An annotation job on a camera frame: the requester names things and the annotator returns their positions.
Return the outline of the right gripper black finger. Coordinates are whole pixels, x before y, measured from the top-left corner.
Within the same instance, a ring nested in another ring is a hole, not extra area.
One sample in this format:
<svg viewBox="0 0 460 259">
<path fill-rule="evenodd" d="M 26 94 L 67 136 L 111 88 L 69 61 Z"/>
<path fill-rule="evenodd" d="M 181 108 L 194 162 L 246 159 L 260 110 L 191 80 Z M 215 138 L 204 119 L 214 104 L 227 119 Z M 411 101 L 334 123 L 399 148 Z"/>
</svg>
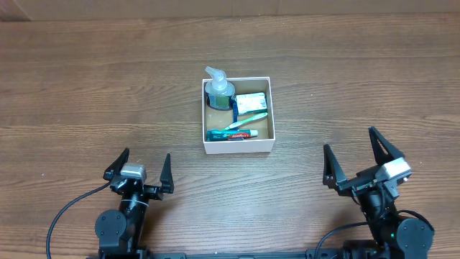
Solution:
<svg viewBox="0 0 460 259">
<path fill-rule="evenodd" d="M 376 127 L 369 128 L 369 138 L 377 165 L 383 165 L 395 159 L 405 157 L 404 153 L 386 140 Z"/>
<path fill-rule="evenodd" d="M 323 185 L 333 189 L 340 189 L 341 186 L 347 182 L 347 177 L 329 144 L 323 146 L 323 154 Z"/>
</svg>

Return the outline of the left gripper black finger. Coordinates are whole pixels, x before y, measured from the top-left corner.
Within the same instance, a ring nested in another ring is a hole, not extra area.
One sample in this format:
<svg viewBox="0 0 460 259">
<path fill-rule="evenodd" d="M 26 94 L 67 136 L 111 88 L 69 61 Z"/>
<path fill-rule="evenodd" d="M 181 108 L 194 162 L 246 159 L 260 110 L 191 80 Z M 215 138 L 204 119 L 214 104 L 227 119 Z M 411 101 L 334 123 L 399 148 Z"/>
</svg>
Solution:
<svg viewBox="0 0 460 259">
<path fill-rule="evenodd" d="M 168 153 L 165 162 L 162 167 L 162 172 L 160 175 L 161 189 L 163 193 L 173 194 L 174 193 L 174 181 L 171 169 L 171 156 Z"/>
<path fill-rule="evenodd" d="M 121 173 L 124 164 L 129 159 L 129 148 L 125 148 L 121 155 L 104 171 L 104 176 L 115 176 Z"/>
</svg>

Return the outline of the red white toothpaste tube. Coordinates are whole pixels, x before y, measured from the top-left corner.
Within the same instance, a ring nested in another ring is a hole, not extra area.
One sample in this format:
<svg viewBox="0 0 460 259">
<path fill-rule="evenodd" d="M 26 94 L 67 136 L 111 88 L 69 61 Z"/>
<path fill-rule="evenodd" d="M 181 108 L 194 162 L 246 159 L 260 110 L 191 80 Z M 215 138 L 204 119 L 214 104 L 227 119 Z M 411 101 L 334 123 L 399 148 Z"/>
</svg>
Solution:
<svg viewBox="0 0 460 259">
<path fill-rule="evenodd" d="M 245 130 L 217 130 L 212 129 L 207 131 L 206 137 L 209 142 L 215 141 L 233 141 L 233 140 L 244 140 L 253 137 L 257 137 L 259 132 L 255 129 Z"/>
</svg>

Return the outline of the green white toothbrush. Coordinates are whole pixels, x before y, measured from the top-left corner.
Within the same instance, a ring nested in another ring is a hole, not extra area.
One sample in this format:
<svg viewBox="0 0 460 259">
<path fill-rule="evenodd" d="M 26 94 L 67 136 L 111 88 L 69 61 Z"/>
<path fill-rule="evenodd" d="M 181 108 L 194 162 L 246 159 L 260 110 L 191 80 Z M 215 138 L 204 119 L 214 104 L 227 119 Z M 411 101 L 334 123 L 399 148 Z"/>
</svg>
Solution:
<svg viewBox="0 0 460 259">
<path fill-rule="evenodd" d="M 268 115 L 267 112 L 255 114 L 254 116 L 252 116 L 250 118 L 243 119 L 243 120 L 240 120 L 240 121 L 237 121 L 237 122 L 234 122 L 234 123 L 230 124 L 228 127 L 224 128 L 224 130 L 236 129 L 237 127 L 240 127 L 242 125 L 245 125 L 245 124 L 248 124 L 248 123 L 251 123 L 251 122 L 255 122 L 255 121 L 260 120 L 260 119 L 264 119 L 265 117 L 267 117 L 267 115 Z"/>
</svg>

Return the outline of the blue disposable razor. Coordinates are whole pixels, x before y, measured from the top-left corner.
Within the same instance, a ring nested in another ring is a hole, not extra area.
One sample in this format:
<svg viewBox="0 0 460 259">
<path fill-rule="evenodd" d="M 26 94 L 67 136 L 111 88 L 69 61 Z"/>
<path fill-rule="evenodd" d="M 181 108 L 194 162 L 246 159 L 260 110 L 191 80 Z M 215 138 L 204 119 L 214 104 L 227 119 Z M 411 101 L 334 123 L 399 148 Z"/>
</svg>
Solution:
<svg viewBox="0 0 460 259">
<path fill-rule="evenodd" d="M 233 103 L 232 112 L 233 112 L 233 122 L 238 122 L 239 112 L 238 112 L 238 106 L 236 102 Z"/>
</svg>

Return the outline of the clear soap pump bottle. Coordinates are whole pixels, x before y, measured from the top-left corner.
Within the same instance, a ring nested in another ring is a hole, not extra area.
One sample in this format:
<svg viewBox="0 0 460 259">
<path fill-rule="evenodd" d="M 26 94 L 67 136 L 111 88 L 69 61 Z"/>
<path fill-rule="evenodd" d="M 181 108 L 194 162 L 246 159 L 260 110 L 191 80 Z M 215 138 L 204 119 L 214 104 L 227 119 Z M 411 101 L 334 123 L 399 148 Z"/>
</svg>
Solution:
<svg viewBox="0 0 460 259">
<path fill-rule="evenodd" d="M 233 109 L 235 86 L 227 80 L 223 70 L 207 66 L 205 72 L 211 77 L 205 85 L 205 92 L 208 97 L 208 105 L 212 109 L 231 110 Z"/>
</svg>

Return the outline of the green soap bar package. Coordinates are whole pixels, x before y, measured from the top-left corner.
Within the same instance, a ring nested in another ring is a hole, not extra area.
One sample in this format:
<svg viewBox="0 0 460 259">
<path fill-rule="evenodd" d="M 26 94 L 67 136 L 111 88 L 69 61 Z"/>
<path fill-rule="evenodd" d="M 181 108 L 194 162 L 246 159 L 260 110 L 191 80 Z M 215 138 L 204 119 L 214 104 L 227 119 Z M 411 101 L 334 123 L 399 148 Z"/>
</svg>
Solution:
<svg viewBox="0 0 460 259">
<path fill-rule="evenodd" d="M 267 111 L 267 98 L 264 92 L 238 94 L 235 96 L 238 115 Z"/>
</svg>

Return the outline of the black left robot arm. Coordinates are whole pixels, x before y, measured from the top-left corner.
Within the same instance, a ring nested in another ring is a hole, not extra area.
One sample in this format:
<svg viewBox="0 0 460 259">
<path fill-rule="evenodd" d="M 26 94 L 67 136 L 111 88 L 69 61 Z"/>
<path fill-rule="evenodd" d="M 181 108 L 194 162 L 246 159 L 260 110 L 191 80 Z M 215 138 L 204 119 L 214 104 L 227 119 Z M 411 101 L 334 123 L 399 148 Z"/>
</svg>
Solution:
<svg viewBox="0 0 460 259">
<path fill-rule="evenodd" d="M 145 166 L 128 159 L 129 148 L 125 148 L 103 174 L 121 201 L 118 209 L 104 211 L 95 222 L 99 258 L 151 258 L 150 249 L 140 245 L 149 202 L 161 201 L 165 194 L 174 192 L 170 154 L 166 155 L 159 186 L 146 184 Z"/>
</svg>

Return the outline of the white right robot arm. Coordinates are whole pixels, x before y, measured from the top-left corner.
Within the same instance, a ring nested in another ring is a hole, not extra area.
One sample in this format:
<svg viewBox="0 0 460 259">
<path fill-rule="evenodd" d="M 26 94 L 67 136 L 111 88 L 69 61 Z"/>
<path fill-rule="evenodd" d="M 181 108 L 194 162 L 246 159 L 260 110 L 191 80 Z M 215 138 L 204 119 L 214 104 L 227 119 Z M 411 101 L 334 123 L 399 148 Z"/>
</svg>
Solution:
<svg viewBox="0 0 460 259">
<path fill-rule="evenodd" d="M 375 127 L 369 138 L 376 165 L 348 179 L 330 145 L 323 146 L 323 185 L 359 205 L 365 220 L 337 227 L 318 242 L 313 257 L 322 258 L 322 245 L 332 235 L 353 227 L 368 226 L 371 240 L 347 240 L 329 258 L 427 258 L 433 243 L 433 225 L 421 214 L 395 207 L 397 187 L 408 181 L 412 169 L 403 152 L 386 140 Z"/>
</svg>

